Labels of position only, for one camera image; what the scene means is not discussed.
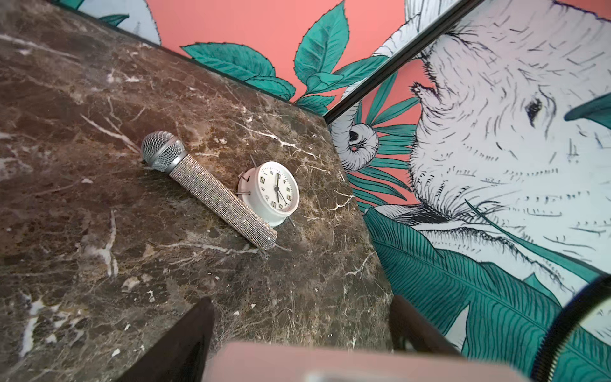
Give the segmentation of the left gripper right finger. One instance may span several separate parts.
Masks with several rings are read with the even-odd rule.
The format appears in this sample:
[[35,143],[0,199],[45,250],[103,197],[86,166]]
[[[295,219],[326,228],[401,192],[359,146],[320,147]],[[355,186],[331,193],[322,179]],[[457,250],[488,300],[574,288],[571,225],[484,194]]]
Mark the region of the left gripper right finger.
[[394,295],[388,327],[395,351],[460,356],[461,353],[410,302]]

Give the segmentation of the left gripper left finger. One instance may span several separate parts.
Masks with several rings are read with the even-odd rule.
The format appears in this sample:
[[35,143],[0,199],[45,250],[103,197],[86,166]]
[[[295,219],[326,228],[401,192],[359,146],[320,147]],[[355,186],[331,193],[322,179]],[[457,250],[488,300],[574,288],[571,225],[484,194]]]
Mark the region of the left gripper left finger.
[[201,381],[213,338],[215,311],[210,297],[196,303],[120,381]]

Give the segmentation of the white remote control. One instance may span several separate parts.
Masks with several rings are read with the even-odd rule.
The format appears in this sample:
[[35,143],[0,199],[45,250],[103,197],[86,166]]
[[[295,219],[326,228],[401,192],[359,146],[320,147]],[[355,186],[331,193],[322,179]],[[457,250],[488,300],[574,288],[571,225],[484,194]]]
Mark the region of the white remote control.
[[231,342],[204,381],[526,381],[507,366],[415,353],[372,353]]

